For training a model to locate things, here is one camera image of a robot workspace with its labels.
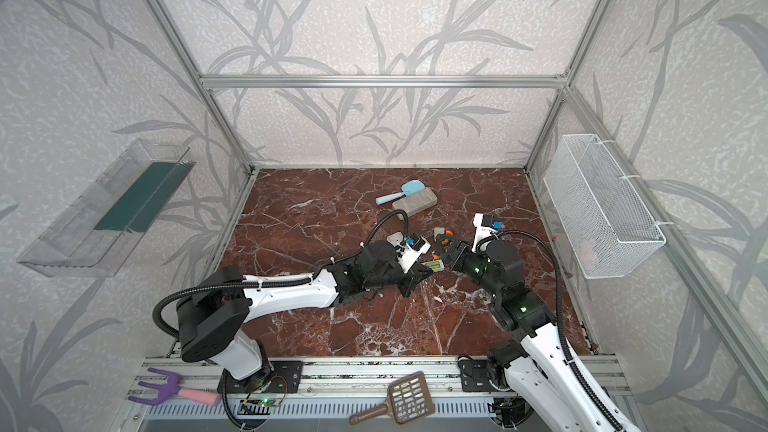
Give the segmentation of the white remote control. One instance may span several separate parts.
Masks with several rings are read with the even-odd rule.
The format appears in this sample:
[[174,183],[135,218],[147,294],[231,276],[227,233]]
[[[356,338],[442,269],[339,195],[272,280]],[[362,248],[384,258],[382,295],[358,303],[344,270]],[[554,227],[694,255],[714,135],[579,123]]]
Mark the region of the white remote control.
[[401,232],[396,232],[387,237],[387,242],[395,248],[403,248],[405,243],[405,236]]

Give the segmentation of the white battery cover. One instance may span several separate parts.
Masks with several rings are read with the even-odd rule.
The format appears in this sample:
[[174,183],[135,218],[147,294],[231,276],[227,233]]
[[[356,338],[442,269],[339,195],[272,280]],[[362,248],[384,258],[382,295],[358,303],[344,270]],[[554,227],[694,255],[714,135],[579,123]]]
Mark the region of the white battery cover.
[[433,239],[437,240],[441,235],[445,234],[446,229],[443,227],[435,227],[433,229]]

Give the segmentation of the slim white remote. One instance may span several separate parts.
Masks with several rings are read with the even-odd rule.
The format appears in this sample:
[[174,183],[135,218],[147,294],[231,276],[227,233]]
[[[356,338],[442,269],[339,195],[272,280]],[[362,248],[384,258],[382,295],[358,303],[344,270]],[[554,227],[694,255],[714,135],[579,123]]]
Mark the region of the slim white remote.
[[424,265],[434,272],[440,272],[445,270],[445,265],[441,259],[434,259],[432,261],[424,262]]

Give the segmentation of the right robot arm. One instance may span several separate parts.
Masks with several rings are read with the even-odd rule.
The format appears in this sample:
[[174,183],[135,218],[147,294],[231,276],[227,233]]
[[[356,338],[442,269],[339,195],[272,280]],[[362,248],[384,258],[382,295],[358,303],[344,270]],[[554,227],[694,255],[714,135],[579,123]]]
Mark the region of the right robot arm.
[[488,353],[491,382],[524,399],[553,431],[637,431],[576,355],[562,328],[562,284],[556,308],[528,287],[515,245],[492,234],[474,246],[437,234],[434,255],[491,295],[490,310],[513,334]]

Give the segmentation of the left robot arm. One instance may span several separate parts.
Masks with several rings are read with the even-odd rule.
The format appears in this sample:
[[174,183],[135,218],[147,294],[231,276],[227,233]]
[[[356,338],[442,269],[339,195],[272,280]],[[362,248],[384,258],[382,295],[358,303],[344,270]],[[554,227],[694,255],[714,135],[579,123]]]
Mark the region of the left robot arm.
[[368,242],[314,273],[262,277],[224,267],[198,286],[161,299],[152,319],[179,341],[183,361],[210,360],[236,381],[268,380],[274,369],[261,344],[242,331],[245,323],[279,312],[354,303],[379,289],[394,287],[408,297],[433,274],[419,262],[430,249],[427,240],[412,235],[397,245]]

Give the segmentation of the grey stone block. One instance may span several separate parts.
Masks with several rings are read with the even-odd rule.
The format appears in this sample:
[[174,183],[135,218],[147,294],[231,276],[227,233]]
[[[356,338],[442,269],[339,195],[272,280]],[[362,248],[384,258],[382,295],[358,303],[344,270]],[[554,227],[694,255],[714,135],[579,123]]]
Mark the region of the grey stone block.
[[425,211],[437,204],[438,198],[431,188],[425,188],[410,196],[400,198],[393,202],[393,210],[402,210],[409,217]]

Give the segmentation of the brown slotted scoop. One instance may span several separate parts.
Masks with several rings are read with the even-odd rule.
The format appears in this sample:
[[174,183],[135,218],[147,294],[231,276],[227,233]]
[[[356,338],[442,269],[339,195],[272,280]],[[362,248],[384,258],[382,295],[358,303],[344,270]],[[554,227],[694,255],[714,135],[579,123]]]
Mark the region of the brown slotted scoop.
[[373,408],[353,414],[350,425],[380,416],[390,416],[398,425],[426,418],[436,412],[426,376],[422,371],[404,376],[392,382],[385,401]]

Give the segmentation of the purple pink garden fork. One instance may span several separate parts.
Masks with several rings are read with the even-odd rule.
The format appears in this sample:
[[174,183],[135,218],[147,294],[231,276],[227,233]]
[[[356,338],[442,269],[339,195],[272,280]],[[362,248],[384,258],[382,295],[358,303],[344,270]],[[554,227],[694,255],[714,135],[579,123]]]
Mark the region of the purple pink garden fork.
[[156,375],[164,376],[166,378],[165,382],[163,384],[159,384],[140,381],[139,385],[141,387],[156,391],[156,396],[154,398],[143,398],[130,395],[127,397],[129,401],[148,406],[158,406],[173,397],[180,397],[211,407],[218,406],[222,401],[222,397],[216,392],[183,388],[179,384],[180,376],[177,373],[164,369],[157,369],[154,367],[149,367],[148,371]]

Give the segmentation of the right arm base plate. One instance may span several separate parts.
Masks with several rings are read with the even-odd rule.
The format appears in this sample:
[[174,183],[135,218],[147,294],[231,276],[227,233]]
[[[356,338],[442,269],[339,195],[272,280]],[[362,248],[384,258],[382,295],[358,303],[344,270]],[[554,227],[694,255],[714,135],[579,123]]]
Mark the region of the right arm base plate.
[[488,372],[488,360],[486,358],[472,358],[458,356],[457,367],[463,392],[479,393],[494,392]]

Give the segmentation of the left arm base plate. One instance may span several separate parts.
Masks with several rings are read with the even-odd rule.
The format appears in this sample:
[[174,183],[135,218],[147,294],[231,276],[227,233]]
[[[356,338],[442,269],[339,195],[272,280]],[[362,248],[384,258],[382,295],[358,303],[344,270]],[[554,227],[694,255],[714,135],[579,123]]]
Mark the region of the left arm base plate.
[[257,373],[246,379],[236,380],[223,372],[217,391],[226,391],[229,395],[247,393],[294,394],[298,392],[303,365],[300,360],[274,360],[270,363],[269,374]]

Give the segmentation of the clear plastic wall shelf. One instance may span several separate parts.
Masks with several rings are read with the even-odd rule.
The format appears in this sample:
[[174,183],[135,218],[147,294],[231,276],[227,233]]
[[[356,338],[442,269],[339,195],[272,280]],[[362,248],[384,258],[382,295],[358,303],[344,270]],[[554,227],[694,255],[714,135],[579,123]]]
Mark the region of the clear plastic wall shelf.
[[135,140],[18,262],[46,277],[116,275],[195,165],[188,146]]

